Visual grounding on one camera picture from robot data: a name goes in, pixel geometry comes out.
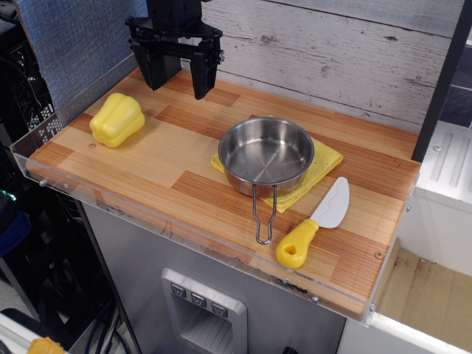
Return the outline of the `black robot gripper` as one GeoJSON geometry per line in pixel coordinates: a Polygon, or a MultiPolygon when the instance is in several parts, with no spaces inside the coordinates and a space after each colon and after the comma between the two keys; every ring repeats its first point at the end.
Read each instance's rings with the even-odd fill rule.
{"type": "Polygon", "coordinates": [[[203,99],[224,60],[222,31],[202,21],[201,1],[148,1],[147,13],[125,20],[145,82],[159,89],[181,70],[180,58],[188,59],[195,99],[203,99]]]}

